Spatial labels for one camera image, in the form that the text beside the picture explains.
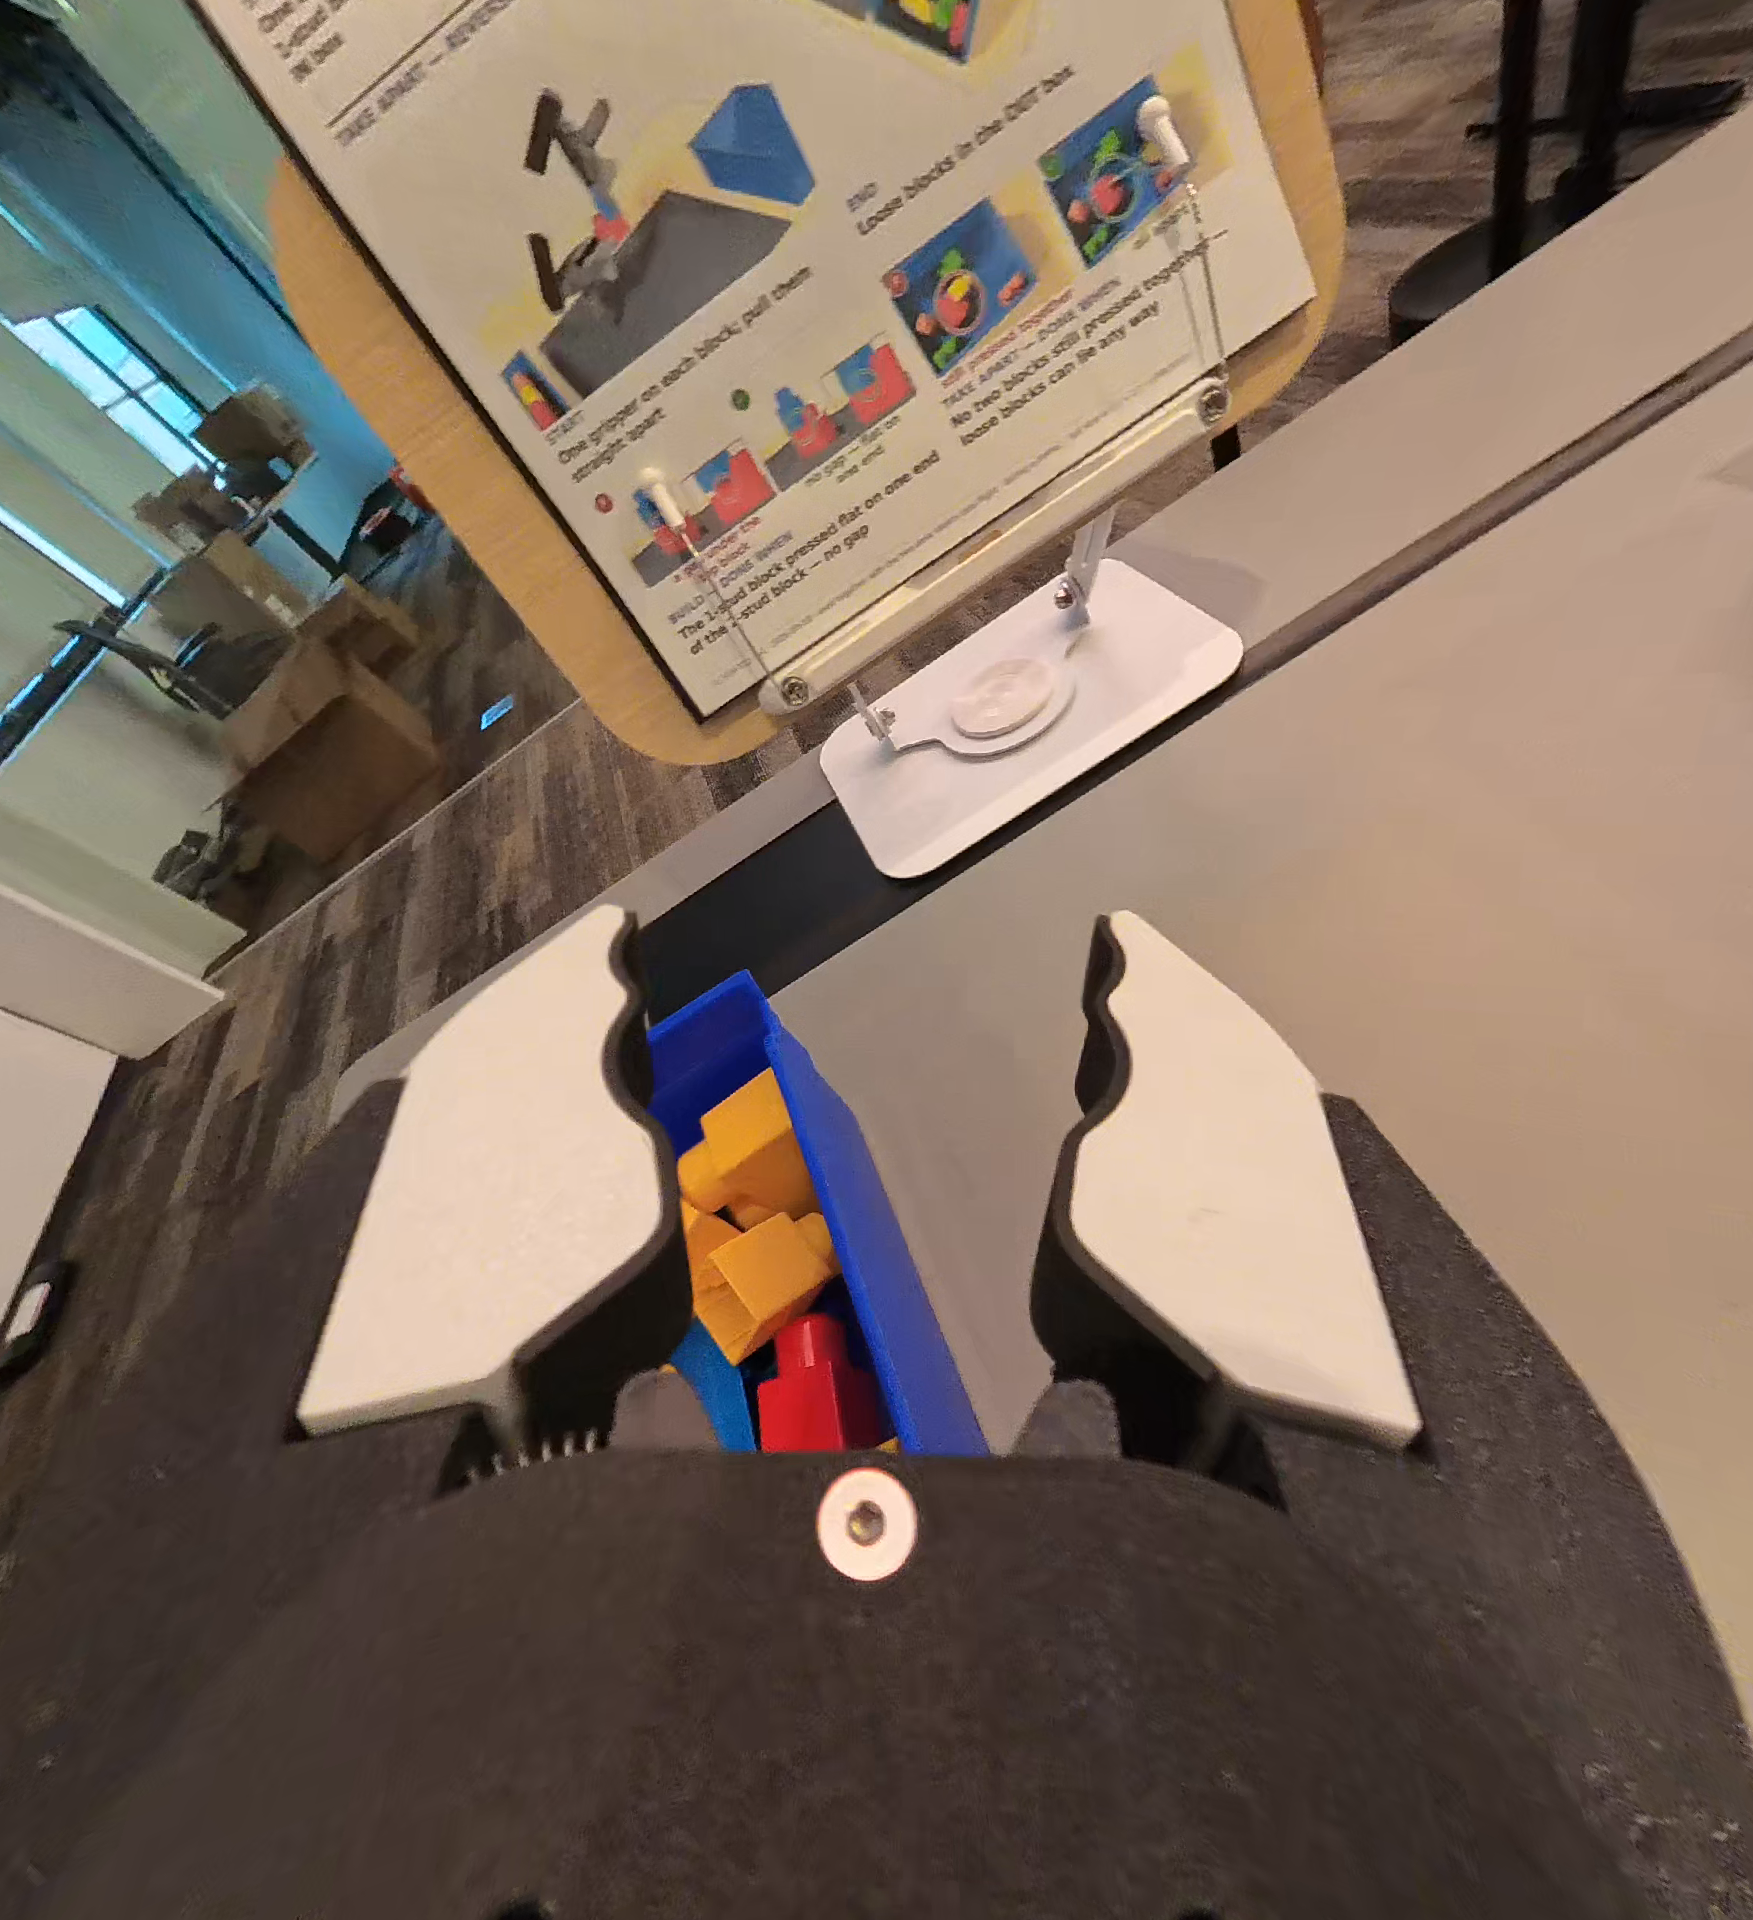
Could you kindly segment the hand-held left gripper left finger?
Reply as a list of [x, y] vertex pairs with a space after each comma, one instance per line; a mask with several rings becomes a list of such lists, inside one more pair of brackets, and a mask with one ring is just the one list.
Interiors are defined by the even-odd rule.
[[636, 915], [597, 905], [463, 997], [376, 1085], [393, 1103], [293, 1409], [611, 1431], [693, 1314], [651, 1111]]

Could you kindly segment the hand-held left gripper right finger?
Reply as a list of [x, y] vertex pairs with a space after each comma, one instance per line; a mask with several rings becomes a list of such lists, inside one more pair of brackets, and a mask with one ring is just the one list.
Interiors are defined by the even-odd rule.
[[1319, 1080], [1245, 997], [1128, 909], [1096, 917], [1081, 1116], [1032, 1259], [1054, 1381], [1120, 1448], [1255, 1422], [1366, 1448], [1422, 1431]]

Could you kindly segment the pile of orange mega blocks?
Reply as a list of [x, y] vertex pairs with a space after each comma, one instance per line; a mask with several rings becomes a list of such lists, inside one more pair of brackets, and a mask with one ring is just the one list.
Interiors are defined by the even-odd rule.
[[679, 1159], [695, 1311], [732, 1368], [808, 1311], [841, 1256], [771, 1067], [700, 1119]]

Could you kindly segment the blue mega block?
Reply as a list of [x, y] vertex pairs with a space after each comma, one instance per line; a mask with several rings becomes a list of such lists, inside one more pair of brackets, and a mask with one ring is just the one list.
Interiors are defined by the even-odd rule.
[[743, 1372], [731, 1361], [699, 1315], [671, 1356], [673, 1370], [688, 1381], [715, 1438], [729, 1452], [757, 1452], [757, 1425]]

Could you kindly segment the blue plastic bin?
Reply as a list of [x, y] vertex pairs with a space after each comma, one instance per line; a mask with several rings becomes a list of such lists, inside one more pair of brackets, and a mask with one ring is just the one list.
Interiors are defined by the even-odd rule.
[[[841, 1278], [808, 1314], [834, 1317], [855, 1364], [876, 1380], [889, 1417], [882, 1448], [983, 1457], [985, 1430], [862, 1128], [757, 982], [746, 971], [723, 979], [657, 1024], [648, 1048], [651, 1109], [679, 1159], [699, 1140], [711, 1107], [758, 1072], [777, 1073], [841, 1256]], [[757, 1389], [775, 1365], [773, 1341], [738, 1365], [754, 1428]]]

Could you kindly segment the red mega block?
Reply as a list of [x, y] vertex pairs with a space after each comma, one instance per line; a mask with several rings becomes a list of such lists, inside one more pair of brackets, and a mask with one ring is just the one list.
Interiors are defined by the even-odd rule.
[[872, 1452], [889, 1440], [876, 1380], [855, 1364], [843, 1326], [807, 1311], [775, 1336], [775, 1365], [757, 1389], [758, 1450]]

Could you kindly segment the brown cardboard box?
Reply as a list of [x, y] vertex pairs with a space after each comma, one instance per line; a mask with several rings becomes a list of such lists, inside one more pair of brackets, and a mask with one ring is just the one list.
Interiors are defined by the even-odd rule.
[[331, 862], [440, 769], [423, 715], [360, 660], [300, 638], [220, 727], [223, 799]]
[[193, 439], [217, 466], [304, 467], [314, 457], [304, 419], [266, 384], [247, 385], [202, 414]]

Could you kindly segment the instruction sheet board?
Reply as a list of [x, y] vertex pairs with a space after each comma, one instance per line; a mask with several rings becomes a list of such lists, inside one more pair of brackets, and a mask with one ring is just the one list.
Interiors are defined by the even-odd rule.
[[1320, 342], [1309, 3], [188, 3], [322, 363], [600, 725], [738, 758]]

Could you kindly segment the rolling whiteboard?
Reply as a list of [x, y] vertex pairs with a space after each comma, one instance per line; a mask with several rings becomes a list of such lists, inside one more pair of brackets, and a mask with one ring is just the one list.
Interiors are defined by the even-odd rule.
[[[1740, 79], [1630, 83], [1639, 1], [1578, 1], [1569, 45], [1563, 107], [1537, 110], [1541, 1], [1505, 1], [1494, 111], [1470, 127], [1492, 143], [1491, 208], [1430, 247], [1388, 291], [1388, 343], [1399, 347], [1438, 323], [1481, 287], [1576, 226], [1618, 192], [1626, 134], [1685, 132], [1725, 120], [1747, 95]], [[1569, 132], [1576, 152], [1550, 194], [1529, 194], [1537, 135]]]

